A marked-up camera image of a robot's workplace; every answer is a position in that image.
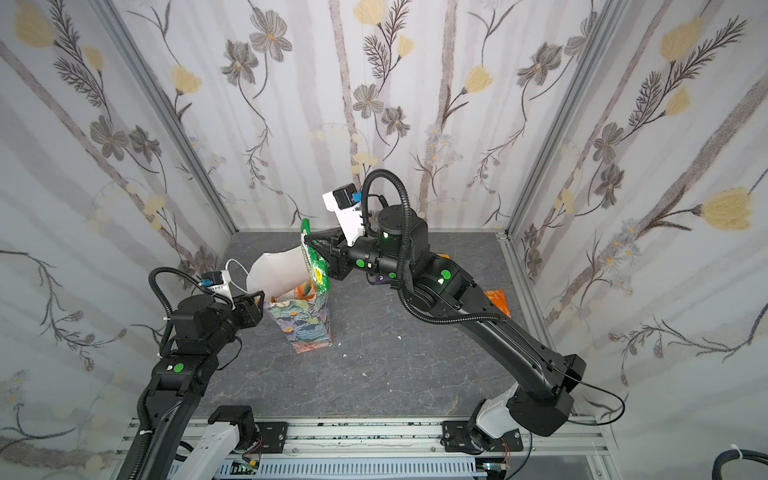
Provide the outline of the green yellow Fox's candy packet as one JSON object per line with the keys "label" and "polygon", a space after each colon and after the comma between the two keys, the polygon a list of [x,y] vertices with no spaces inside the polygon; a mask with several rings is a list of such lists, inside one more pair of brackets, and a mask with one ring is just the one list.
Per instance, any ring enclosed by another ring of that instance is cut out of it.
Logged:
{"label": "green yellow Fox's candy packet", "polygon": [[301,243],[305,264],[309,273],[309,278],[315,287],[317,293],[326,292],[329,288],[327,278],[326,261],[310,246],[308,235],[311,233],[311,224],[308,218],[301,222]]}

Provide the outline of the floral white paper bag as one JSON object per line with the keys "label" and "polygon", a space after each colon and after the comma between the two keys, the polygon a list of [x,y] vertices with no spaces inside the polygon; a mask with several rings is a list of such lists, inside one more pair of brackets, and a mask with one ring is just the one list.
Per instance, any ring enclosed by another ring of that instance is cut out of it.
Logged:
{"label": "floral white paper bag", "polygon": [[264,292],[266,316],[274,320],[296,352],[332,345],[330,287],[310,300],[293,298],[295,287],[311,281],[302,246],[265,253],[249,267],[231,258],[225,262],[224,269],[229,270],[233,265],[245,273],[245,284],[233,283],[232,286],[243,293]]}

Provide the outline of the orange chips packet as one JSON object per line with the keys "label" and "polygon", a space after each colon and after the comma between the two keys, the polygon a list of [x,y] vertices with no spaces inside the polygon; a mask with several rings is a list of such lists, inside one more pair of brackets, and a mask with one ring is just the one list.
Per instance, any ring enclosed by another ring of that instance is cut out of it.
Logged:
{"label": "orange chips packet", "polygon": [[501,312],[511,317],[507,296],[503,289],[485,290],[484,293]]}

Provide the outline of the orange white snack packet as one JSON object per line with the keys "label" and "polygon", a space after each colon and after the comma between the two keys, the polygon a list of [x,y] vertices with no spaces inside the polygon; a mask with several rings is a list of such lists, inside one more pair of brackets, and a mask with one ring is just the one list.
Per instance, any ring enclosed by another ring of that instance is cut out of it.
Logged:
{"label": "orange white snack packet", "polygon": [[312,281],[306,281],[292,291],[293,298],[297,300],[310,300],[316,296],[316,286]]}

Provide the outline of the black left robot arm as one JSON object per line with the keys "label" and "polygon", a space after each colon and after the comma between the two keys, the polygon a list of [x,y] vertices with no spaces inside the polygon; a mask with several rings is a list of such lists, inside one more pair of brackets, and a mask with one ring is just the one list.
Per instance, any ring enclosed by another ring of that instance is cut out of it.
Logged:
{"label": "black left robot arm", "polygon": [[[173,307],[157,283],[169,273],[198,288]],[[117,475],[119,479],[165,479],[176,459],[183,433],[204,396],[211,377],[221,366],[218,355],[228,344],[242,340],[238,333],[262,320],[265,293],[234,298],[213,289],[222,272],[201,279],[173,268],[150,271],[148,283],[165,311],[159,360],[137,401],[139,428]]]}

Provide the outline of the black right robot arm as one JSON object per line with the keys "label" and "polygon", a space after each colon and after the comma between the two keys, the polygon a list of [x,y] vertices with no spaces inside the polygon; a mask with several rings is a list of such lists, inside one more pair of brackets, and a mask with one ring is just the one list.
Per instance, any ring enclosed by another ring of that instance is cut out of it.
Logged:
{"label": "black right robot arm", "polygon": [[475,432],[497,439],[523,428],[548,437],[571,422],[572,392],[584,382],[585,361],[542,344],[501,311],[470,273],[432,252],[428,224],[395,173],[375,170],[361,187],[339,187],[323,202],[338,227],[308,233],[302,242],[323,259],[329,278],[341,281],[354,270],[384,277],[410,315],[457,326],[512,375],[512,387],[479,404],[470,420]]}

